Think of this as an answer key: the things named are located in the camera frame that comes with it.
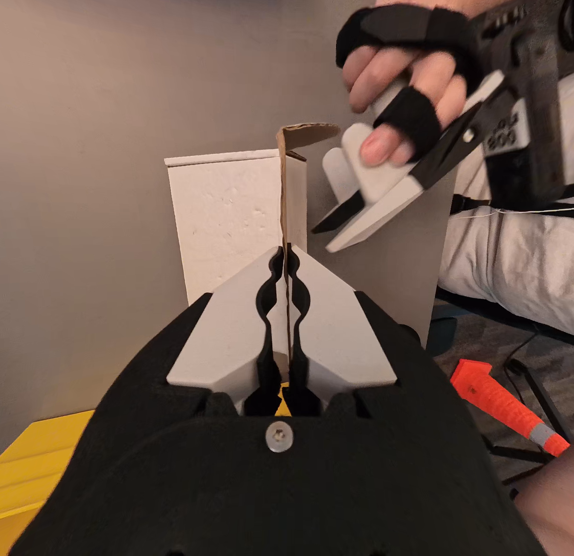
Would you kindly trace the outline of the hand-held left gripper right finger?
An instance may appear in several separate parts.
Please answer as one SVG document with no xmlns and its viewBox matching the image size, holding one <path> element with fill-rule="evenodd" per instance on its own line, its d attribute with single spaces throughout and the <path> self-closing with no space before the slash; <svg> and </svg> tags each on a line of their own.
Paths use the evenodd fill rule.
<svg viewBox="0 0 574 556">
<path fill-rule="evenodd" d="M 291 416 L 320 416 L 337 394 L 396 383 L 352 287 L 292 244 L 287 285 Z"/>
</svg>

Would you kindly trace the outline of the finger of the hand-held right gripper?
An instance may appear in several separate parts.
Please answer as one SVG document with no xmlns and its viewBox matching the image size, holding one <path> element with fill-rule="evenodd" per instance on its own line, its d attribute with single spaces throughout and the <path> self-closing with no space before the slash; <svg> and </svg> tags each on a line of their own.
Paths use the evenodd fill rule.
<svg viewBox="0 0 574 556">
<path fill-rule="evenodd" d="M 327 151 L 322 166 L 337 199 L 337 205 L 311 230 L 312 234 L 339 229 L 365 206 L 355 172 L 341 148 Z"/>
<path fill-rule="evenodd" d="M 459 132 L 450 127 L 439 143 L 416 164 L 395 167 L 385 163 L 369 168 L 362 163 L 359 150 L 373 132 L 371 126 L 356 123 L 341 136 L 341 149 L 354 170 L 365 202 L 363 210 L 337 230 L 326 245 L 336 253 L 359 244 L 373 235 L 385 223 L 410 205 L 425 191 L 424 182 L 433 185 L 432 177 L 457 142 Z"/>
</svg>

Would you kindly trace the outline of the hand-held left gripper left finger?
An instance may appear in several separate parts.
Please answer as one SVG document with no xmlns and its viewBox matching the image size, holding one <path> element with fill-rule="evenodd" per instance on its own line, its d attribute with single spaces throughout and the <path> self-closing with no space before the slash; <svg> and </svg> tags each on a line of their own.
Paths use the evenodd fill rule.
<svg viewBox="0 0 574 556">
<path fill-rule="evenodd" d="M 167 374 L 172 386 L 228 395 L 240 414 L 275 416 L 288 376 L 283 247 L 272 247 L 211 294 Z"/>
</svg>

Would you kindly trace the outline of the white cardboard mailer box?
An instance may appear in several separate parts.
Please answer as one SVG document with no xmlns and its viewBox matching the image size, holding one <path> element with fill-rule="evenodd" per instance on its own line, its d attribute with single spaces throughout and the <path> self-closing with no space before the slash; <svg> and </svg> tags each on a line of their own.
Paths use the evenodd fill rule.
<svg viewBox="0 0 574 556">
<path fill-rule="evenodd" d="M 188 304 L 282 246 L 307 250 L 307 165 L 301 148 L 338 135 L 335 124 L 282 127 L 276 150 L 165 160 Z"/>
</svg>

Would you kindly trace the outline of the person's left forearm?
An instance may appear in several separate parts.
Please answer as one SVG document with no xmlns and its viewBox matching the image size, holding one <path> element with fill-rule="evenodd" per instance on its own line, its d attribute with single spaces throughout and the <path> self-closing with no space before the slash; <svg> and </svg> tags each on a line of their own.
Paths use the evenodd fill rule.
<svg viewBox="0 0 574 556">
<path fill-rule="evenodd" d="M 514 503 L 548 555 L 573 555 L 573 446 L 522 486 Z"/>
</svg>

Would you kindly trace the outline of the person's right hand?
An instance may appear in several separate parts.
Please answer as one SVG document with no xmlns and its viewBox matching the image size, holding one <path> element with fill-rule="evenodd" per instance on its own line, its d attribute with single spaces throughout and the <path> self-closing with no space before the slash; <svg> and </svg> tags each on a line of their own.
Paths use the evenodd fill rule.
<svg viewBox="0 0 574 556">
<path fill-rule="evenodd" d="M 433 9 L 441 7 L 474 18 L 511 0 L 376 0 L 377 7 L 404 3 Z M 363 113 L 404 71 L 410 73 L 410 85 L 432 103 L 441 129 L 452 123 L 463 110 L 467 86 L 455 74 L 455 60 L 445 52 L 423 54 L 414 50 L 366 45 L 347 58 L 342 77 L 354 113 Z M 414 154 L 414 145 L 388 124 L 374 129 L 361 146 L 364 164 L 374 167 L 391 162 L 399 167 Z"/>
</svg>

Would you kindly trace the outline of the orange traffic cone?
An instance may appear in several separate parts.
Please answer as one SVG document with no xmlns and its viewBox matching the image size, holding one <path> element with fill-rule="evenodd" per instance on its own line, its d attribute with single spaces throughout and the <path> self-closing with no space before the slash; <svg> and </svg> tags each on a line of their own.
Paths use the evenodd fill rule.
<svg viewBox="0 0 574 556">
<path fill-rule="evenodd" d="M 450 382 L 462 399 L 550 455 L 561 456 L 570 447 L 567 440 L 491 377 L 491 370 L 488 363 L 460 359 Z"/>
</svg>

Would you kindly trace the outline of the yellow plastic bin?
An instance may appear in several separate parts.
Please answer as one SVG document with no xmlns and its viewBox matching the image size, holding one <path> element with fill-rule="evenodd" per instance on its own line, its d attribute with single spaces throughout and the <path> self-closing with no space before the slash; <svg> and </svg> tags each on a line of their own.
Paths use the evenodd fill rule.
<svg viewBox="0 0 574 556">
<path fill-rule="evenodd" d="M 33 422 L 1 454 L 1 555 L 8 554 L 60 481 L 93 413 Z"/>
</svg>

